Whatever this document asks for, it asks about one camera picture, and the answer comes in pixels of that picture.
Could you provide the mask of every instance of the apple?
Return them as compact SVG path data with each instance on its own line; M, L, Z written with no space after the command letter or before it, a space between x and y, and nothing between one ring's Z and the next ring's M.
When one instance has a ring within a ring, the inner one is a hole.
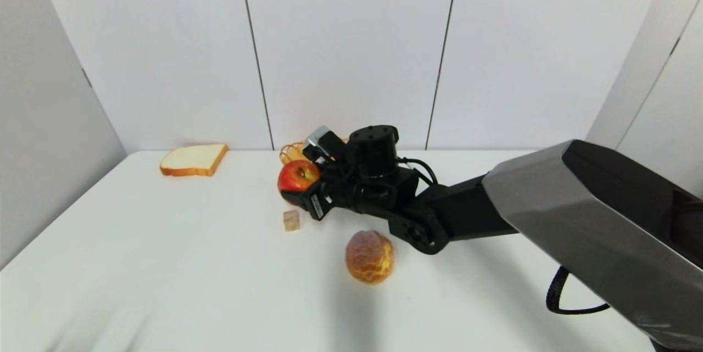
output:
M304 192L320 178L320 169L307 160L284 165L278 174L278 191Z

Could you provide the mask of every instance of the small wooden block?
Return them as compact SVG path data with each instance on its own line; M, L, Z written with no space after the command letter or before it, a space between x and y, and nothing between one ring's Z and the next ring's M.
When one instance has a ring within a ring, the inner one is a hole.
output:
M283 212L283 226L286 228L286 231L300 230L300 217L298 217L297 210Z

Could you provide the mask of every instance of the white partition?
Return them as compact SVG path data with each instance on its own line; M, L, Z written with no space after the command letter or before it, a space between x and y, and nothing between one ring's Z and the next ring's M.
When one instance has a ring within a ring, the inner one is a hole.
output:
M651 0L454 0L429 148L583 138Z
M423 148L450 0L249 0L274 145L393 124Z
M128 152L271 148L244 0L52 0Z
M703 4L618 147L703 197Z
M0 269L124 157L51 2L0 0Z

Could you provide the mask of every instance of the white table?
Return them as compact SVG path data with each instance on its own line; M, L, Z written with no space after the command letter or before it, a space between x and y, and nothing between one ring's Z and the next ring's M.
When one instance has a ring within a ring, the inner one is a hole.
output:
M443 184L522 154L402 153ZM612 309L547 312L558 265L519 234L431 256L341 209L284 232L276 153L229 152L213 177L181 178L160 174L164 155L128 157L0 272L2 352L652 350ZM374 287L344 266L364 229L396 248ZM567 283L562 307L601 303Z

